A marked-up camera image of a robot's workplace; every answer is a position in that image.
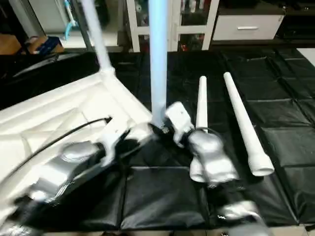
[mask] black wire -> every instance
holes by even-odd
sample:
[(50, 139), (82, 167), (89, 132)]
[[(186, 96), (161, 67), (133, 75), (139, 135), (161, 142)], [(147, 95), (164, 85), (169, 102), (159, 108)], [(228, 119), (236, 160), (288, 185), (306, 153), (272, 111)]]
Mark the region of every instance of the black wire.
[(208, 128), (208, 127), (197, 127), (197, 128), (195, 128), (191, 133), (194, 133), (195, 131), (197, 131), (197, 130), (208, 130), (208, 131), (210, 131), (210, 132), (212, 132), (212, 133), (214, 133), (215, 135), (217, 135), (219, 138), (221, 138), (222, 139), (222, 136), (221, 136), (221, 134), (219, 134), (217, 131), (215, 131), (215, 130), (213, 130), (213, 129), (211, 129), (211, 128)]
[(60, 141), (61, 139), (65, 138), (66, 136), (69, 136), (70, 134), (78, 131), (79, 129), (82, 129), (85, 126), (88, 126), (92, 123), (96, 123), (99, 121), (106, 121), (106, 118), (101, 118), (101, 119), (95, 119), (92, 121), (89, 121), (85, 124), (82, 124), (68, 132), (66, 132), (65, 134), (61, 135), (60, 137), (56, 138), (55, 140), (47, 143), (46, 145), (42, 146), (41, 148), (39, 148), (38, 150), (36, 150), (34, 153), (32, 153), (30, 156), (28, 156), (22, 163), (20, 163), (16, 168), (14, 168), (4, 179), (3, 181), (0, 183), (0, 189), (3, 187), (3, 185), (5, 184), (5, 182), (7, 182), (16, 172), (19, 171), (20, 168), (22, 168), (26, 163), (28, 163), (30, 160), (33, 159), (33, 157), (35, 157), (36, 155), (38, 155), (39, 153), (41, 153), (42, 151), (44, 151), (45, 149), (49, 148), (50, 146), (52, 146), (53, 144), (55, 144), (56, 142)]

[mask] vertical pole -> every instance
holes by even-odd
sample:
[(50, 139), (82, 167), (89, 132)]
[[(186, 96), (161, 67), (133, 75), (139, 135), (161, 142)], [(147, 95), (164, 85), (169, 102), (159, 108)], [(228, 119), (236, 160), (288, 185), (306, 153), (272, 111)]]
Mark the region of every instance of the vertical pole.
[(161, 127), (166, 110), (168, 0), (149, 0), (152, 122)]
[(77, 0), (70, 0), (70, 1), (72, 3), (71, 4), (72, 9), (74, 10), (74, 16), (75, 16), (77, 22), (79, 23), (79, 28), (80, 28), (85, 46), (87, 47), (87, 50), (89, 52), (93, 52), (93, 48), (92, 48), (90, 38), (88, 35), (88, 28), (85, 26), (85, 20), (80, 13), (78, 2), (77, 2)]
[(91, 37), (94, 41), (96, 55), (99, 63), (100, 70), (106, 70), (112, 67), (107, 49), (103, 42), (102, 30), (97, 17), (93, 0), (81, 0), (83, 5), (84, 15), (87, 19)]

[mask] drawer handle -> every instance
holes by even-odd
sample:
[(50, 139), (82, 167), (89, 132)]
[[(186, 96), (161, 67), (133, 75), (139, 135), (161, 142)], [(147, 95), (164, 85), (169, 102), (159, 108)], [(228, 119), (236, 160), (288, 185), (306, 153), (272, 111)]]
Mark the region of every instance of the drawer handle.
[(237, 30), (257, 30), (259, 27), (257, 26), (239, 26)]

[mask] white cylindrical rod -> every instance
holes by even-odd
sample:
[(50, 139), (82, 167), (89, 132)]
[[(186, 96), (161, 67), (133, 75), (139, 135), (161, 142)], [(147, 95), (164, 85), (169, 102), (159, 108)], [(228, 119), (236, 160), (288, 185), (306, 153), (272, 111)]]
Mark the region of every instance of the white cylindrical rod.
[(152, 122), (163, 125), (166, 110), (168, 0), (149, 0)]
[(196, 127), (208, 127), (207, 77), (199, 79)]
[[(196, 128), (198, 127), (208, 127), (207, 77), (205, 76), (201, 76), (199, 79)], [(205, 182), (202, 165), (196, 157), (190, 164), (189, 175), (196, 182)]]
[(95, 9), (94, 0), (81, 0), (81, 3), (83, 6), (85, 18), (87, 19), (91, 37), (94, 41), (100, 70), (110, 69), (112, 68), (112, 65), (109, 60), (107, 49), (103, 42), (102, 30)]
[(267, 176), (273, 173), (274, 166), (269, 156), (264, 152), (257, 137), (252, 122), (246, 112), (242, 99), (236, 89), (232, 76), (229, 72), (224, 73), (227, 91), (234, 109), (244, 144), (248, 153), (248, 163), (255, 176)]

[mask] black padded mat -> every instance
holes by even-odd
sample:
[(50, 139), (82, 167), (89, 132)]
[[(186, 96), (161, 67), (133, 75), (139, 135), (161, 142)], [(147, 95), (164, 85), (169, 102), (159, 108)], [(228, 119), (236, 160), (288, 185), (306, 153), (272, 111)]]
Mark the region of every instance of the black padded mat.
[[(94, 55), (68, 59), (62, 68), (97, 70)], [(117, 78), (151, 109), (150, 57), (148, 54), (111, 54)], [(63, 70), (60, 65), (20, 77), (29, 90), (15, 93), (9, 103), (46, 92), (87, 74)], [(268, 177), (254, 177), (229, 102), (223, 73), (230, 71), (265, 151), (276, 168)], [(181, 101), (195, 122), (199, 77), (208, 78), (208, 122), (224, 138), (250, 196), (269, 226), (315, 223), (315, 68), (297, 51), (254, 50), (168, 54), (167, 105)], [(22, 87), (4, 87), (20, 91)], [(216, 222), (215, 203), (203, 185), (189, 178), (191, 156), (171, 141), (149, 143), (126, 163), (130, 171), (116, 187), (85, 194), (89, 209), (60, 230), (203, 229), (222, 227)], [(93, 186), (104, 186), (102, 178)], [(74, 202), (69, 209), (81, 209)]]

